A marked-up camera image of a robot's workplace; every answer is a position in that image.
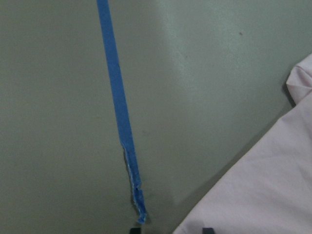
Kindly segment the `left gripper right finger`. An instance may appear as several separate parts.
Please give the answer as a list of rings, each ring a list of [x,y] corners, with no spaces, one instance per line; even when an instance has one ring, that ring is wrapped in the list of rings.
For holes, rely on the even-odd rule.
[[[203,234],[214,234],[214,229],[213,228],[202,228],[202,233]]]

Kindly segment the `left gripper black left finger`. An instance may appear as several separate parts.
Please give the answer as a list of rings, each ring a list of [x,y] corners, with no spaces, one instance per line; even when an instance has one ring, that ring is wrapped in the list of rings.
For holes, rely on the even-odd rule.
[[[141,234],[141,228],[139,227],[131,228],[130,234]]]

